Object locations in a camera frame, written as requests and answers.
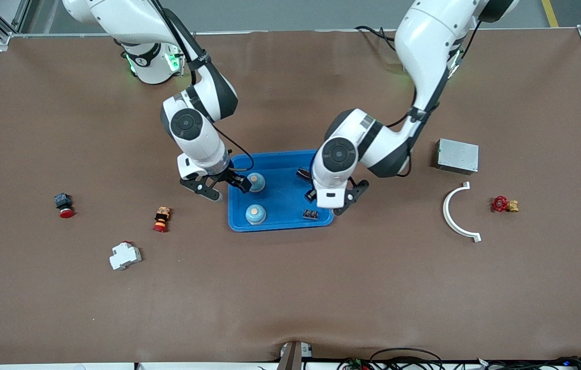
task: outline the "blue plastic tray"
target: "blue plastic tray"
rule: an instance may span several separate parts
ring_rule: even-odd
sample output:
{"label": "blue plastic tray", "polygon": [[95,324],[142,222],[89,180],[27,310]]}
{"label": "blue plastic tray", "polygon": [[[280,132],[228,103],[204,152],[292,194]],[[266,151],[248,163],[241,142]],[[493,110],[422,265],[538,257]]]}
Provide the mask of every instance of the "blue plastic tray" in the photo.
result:
{"label": "blue plastic tray", "polygon": [[[304,199],[304,194],[311,190],[311,184],[295,175],[299,167],[309,169],[315,152],[298,150],[252,154],[255,167],[240,174],[260,173],[265,178],[265,187],[261,192],[247,194],[229,187],[229,226],[234,231],[243,232],[329,225],[334,215],[328,209],[318,208],[316,202],[309,203]],[[235,167],[246,168],[250,164],[250,159],[244,154],[235,156],[232,161]],[[245,211],[252,204],[265,208],[267,216],[260,225],[252,225],[245,218]],[[318,220],[302,218],[304,209],[318,211]]]}

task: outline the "brown tabletop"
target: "brown tabletop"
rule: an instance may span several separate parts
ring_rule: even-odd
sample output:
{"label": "brown tabletop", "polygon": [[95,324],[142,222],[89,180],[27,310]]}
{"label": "brown tabletop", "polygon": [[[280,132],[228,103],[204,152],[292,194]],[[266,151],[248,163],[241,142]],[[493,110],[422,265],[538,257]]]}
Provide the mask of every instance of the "brown tabletop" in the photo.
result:
{"label": "brown tabletop", "polygon": [[[252,152],[316,148],[338,113],[410,105],[397,57],[360,33],[198,38],[238,91],[218,125]],[[270,360],[413,346],[446,359],[581,355],[581,40],[481,30],[415,147],[329,227],[232,232],[227,204],[178,184],[161,102],[188,84],[131,77],[110,38],[11,40],[0,53],[0,363]],[[480,172],[429,166],[439,138]],[[451,213],[478,244],[455,234]],[[53,196],[74,197],[58,218]],[[519,200],[517,214],[489,201]],[[169,232],[152,231],[159,206]],[[133,241],[144,261],[112,271]]]}

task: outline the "white c-shaped object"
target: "white c-shaped object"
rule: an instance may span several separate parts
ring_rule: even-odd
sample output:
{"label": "white c-shaped object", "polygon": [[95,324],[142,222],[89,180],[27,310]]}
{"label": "white c-shaped object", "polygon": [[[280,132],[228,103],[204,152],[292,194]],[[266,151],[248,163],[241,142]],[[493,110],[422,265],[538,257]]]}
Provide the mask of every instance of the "white c-shaped object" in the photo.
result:
{"label": "white c-shaped object", "polygon": [[462,184],[461,188],[453,190],[452,192],[450,192],[450,194],[448,194],[448,196],[446,196],[446,199],[444,200],[444,218],[446,219],[446,223],[450,226],[451,229],[455,230],[455,232],[463,236],[473,237],[474,242],[478,243],[479,241],[481,241],[480,233],[469,232],[459,227],[457,223],[453,221],[453,218],[450,216],[450,210],[448,209],[450,207],[450,199],[455,195],[455,193],[460,192],[461,190],[469,190],[470,188],[471,187],[469,185],[469,182],[467,181]]}

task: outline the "gray rectangular box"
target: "gray rectangular box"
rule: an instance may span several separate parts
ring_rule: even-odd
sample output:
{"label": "gray rectangular box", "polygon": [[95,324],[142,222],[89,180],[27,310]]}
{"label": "gray rectangular box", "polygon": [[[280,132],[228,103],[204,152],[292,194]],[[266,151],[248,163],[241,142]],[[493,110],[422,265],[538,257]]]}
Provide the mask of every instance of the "gray rectangular box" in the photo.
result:
{"label": "gray rectangular box", "polygon": [[478,145],[439,139],[437,168],[463,175],[478,172]]}

